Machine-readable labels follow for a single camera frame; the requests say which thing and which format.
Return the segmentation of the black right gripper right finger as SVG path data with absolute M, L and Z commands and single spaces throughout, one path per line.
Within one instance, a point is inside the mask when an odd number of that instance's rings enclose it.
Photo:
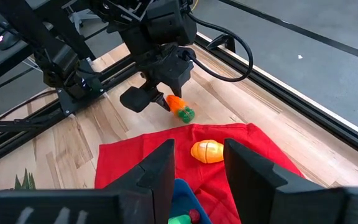
M 317 198 L 322 186 L 226 139 L 227 181 L 242 223 L 318 223 L 327 208 Z

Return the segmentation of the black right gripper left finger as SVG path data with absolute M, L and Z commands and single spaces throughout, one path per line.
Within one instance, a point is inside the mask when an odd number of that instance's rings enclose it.
M 101 223 L 168 223 L 175 181 L 175 141 L 168 139 L 110 183 Z

